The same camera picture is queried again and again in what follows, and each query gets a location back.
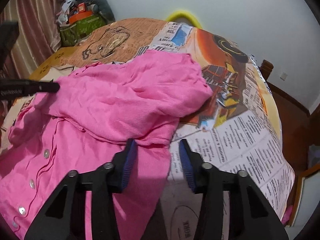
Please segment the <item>pink knit cardigan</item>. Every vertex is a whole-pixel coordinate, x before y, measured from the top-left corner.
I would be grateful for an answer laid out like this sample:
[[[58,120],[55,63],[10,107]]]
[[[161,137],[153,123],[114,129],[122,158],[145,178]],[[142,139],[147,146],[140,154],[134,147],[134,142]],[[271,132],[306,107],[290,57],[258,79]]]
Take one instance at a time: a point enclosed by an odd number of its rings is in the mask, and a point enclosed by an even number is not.
[[[22,110],[1,155],[1,215],[23,239],[70,170],[93,171],[128,139],[138,145],[128,187],[113,197],[121,239],[140,239],[170,170],[169,144],[180,118],[212,90],[189,54],[148,50],[125,64],[94,63],[59,78]]]

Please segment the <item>striped red beige curtain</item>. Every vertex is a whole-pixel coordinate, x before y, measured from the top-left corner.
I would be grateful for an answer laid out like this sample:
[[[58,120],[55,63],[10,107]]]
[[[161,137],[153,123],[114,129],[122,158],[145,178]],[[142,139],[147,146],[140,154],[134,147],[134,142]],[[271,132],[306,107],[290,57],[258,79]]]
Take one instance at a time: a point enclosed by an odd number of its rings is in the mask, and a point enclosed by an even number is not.
[[[61,47],[56,18],[65,0],[9,0],[1,22],[17,21],[19,37],[1,64],[1,77],[26,79]]]

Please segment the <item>green fabric storage box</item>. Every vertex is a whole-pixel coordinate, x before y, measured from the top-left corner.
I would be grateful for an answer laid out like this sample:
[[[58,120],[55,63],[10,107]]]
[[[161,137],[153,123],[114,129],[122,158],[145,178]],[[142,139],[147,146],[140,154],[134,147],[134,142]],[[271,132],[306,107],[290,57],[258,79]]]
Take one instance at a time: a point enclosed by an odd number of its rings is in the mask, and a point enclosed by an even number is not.
[[[100,15],[92,15],[73,24],[60,28],[61,46],[70,47],[76,45],[81,39],[90,35],[95,29],[106,25]]]

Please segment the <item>orange box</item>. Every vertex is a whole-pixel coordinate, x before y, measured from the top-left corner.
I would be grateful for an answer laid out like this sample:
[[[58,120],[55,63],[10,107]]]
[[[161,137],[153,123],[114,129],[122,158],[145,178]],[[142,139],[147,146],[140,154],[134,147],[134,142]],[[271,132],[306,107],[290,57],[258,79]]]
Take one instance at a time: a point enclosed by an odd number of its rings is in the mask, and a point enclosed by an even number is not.
[[[76,21],[83,20],[84,18],[90,17],[92,15],[93,15],[93,12],[91,12],[91,11],[83,11],[83,12],[79,12],[73,16],[70,16],[68,21],[69,21],[69,24],[73,24]]]

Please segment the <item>printed newspaper pattern bedspread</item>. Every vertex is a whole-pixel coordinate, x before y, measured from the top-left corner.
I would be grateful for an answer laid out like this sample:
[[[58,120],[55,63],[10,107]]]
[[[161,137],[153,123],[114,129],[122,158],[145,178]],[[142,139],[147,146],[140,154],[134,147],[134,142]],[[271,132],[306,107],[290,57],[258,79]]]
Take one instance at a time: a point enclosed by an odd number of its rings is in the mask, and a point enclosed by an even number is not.
[[[152,239],[193,237],[200,198],[185,183],[182,139],[222,171],[247,171],[283,218],[294,172],[245,53],[204,30],[143,19],[94,31],[72,59],[44,76],[59,91],[18,100],[4,129],[1,217],[16,237],[69,171],[96,170],[129,139],[136,159],[113,195],[121,239],[142,238],[157,204],[165,228]]]

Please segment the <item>yellow foam arch tube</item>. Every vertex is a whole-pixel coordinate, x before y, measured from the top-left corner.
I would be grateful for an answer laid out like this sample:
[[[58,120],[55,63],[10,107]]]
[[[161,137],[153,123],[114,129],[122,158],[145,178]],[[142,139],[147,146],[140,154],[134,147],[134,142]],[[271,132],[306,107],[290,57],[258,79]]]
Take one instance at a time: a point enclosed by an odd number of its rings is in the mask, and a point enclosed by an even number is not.
[[[186,10],[176,10],[172,12],[165,20],[167,22],[176,22],[179,19],[184,19],[187,22],[191,24],[191,26],[198,28],[198,29],[203,29],[202,25],[198,21],[198,19],[191,14],[190,12]]]

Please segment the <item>wall power socket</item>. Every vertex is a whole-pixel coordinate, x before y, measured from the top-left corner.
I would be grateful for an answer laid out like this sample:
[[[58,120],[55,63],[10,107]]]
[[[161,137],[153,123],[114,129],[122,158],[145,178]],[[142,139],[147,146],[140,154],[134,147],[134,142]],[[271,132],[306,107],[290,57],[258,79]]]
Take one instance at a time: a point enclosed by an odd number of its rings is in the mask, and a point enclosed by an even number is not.
[[[280,79],[285,81],[287,78],[287,74],[285,72],[282,72],[282,74],[280,75]]]

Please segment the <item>wooden bed post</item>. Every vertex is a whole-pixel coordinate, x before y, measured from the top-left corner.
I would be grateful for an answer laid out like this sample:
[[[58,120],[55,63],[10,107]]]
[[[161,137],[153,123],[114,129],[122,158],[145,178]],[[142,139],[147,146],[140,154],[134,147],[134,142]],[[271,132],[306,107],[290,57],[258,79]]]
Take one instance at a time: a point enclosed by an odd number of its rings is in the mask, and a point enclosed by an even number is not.
[[[269,61],[267,60],[262,61],[261,66],[259,67],[259,70],[265,81],[268,80],[269,76],[272,73],[273,68],[274,68],[273,64],[270,63]]]

